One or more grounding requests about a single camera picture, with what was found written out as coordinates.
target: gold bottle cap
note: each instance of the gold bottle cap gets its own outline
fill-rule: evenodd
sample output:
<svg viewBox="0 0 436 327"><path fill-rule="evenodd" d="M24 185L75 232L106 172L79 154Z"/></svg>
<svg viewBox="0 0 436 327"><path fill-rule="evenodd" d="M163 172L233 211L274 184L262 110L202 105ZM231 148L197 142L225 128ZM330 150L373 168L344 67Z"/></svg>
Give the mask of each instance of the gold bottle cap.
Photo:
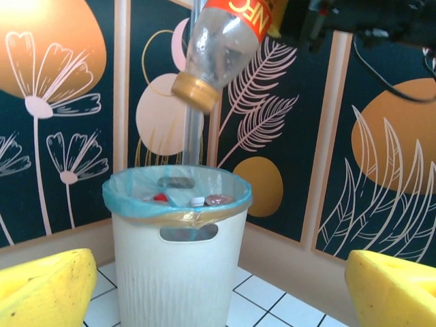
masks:
<svg viewBox="0 0 436 327"><path fill-rule="evenodd" d="M171 88L172 94L188 106L210 114L219 100L219 93L205 81L180 72Z"/></svg>

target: black cable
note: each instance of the black cable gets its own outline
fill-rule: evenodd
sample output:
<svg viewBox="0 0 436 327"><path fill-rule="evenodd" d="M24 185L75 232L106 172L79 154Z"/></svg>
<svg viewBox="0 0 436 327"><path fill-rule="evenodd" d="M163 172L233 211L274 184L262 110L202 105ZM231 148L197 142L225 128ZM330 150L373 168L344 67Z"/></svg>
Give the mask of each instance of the black cable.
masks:
<svg viewBox="0 0 436 327"><path fill-rule="evenodd" d="M398 91L397 89L395 89L386 79L383 78L382 75L380 75L374 68L371 67L371 65L369 65L362 58L359 51L357 50L357 36L356 35L353 36L353 47L354 47L354 54L356 55L357 60L359 60L365 66L365 68L367 68L369 70L371 75L373 75L380 83L382 83L386 87L386 90L388 92L390 92L391 94L396 95L397 97L400 97L404 100L411 101L411 102L418 102L421 104L429 104L432 102L436 102L436 96L433 99L417 99L415 97L408 96L408 95ZM431 51L429 51L426 55L424 55L423 64L424 64L425 68L432 73L433 78L436 81L436 72L434 71L434 69L432 67L433 66L433 53Z"/></svg>

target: transparent tube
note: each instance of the transparent tube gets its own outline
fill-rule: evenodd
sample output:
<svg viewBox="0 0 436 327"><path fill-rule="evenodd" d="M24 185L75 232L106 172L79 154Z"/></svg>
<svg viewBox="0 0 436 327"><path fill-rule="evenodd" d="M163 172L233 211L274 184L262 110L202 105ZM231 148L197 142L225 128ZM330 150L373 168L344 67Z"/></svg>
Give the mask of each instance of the transparent tube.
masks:
<svg viewBox="0 0 436 327"><path fill-rule="evenodd" d="M193 0L191 11L191 30L189 36L192 36L195 22L200 15L207 0ZM203 114L192 107L187 107L185 112L185 139L182 153L183 165L198 165L200 164L200 150L202 129L201 120Z"/></svg>

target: white trash can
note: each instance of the white trash can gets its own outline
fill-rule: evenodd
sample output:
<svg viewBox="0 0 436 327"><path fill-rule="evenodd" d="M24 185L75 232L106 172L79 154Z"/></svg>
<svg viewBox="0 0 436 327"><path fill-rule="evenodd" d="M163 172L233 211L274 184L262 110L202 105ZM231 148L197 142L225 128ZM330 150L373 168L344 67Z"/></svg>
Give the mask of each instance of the white trash can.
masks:
<svg viewBox="0 0 436 327"><path fill-rule="evenodd" d="M195 186L167 187L166 177ZM165 193L170 205L141 200L153 193ZM187 205L212 194L235 202ZM103 195L112 211L122 327L224 327L251 205L249 183L205 166L151 166L112 175Z"/></svg>

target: white bottle cap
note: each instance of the white bottle cap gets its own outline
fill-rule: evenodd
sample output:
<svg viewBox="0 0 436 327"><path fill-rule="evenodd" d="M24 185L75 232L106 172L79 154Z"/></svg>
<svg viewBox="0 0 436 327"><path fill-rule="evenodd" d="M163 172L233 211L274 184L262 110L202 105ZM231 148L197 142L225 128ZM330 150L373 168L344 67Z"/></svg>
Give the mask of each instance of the white bottle cap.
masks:
<svg viewBox="0 0 436 327"><path fill-rule="evenodd" d="M201 196L199 198L191 199L191 206L204 206L205 197Z"/></svg>

